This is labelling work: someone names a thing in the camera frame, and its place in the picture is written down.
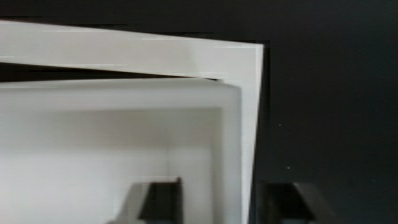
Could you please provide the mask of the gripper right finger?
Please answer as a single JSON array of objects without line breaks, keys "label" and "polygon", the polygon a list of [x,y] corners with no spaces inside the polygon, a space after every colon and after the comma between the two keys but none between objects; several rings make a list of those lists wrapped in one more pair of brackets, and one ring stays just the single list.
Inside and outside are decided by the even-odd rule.
[{"label": "gripper right finger", "polygon": [[262,184],[260,224],[333,224],[333,209],[313,184]]}]

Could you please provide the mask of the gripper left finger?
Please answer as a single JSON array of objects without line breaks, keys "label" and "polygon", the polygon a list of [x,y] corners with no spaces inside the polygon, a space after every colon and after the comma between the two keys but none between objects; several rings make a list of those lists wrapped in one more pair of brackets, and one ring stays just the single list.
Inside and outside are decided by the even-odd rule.
[{"label": "gripper left finger", "polygon": [[184,224],[184,181],[139,183],[132,186],[122,224]]}]

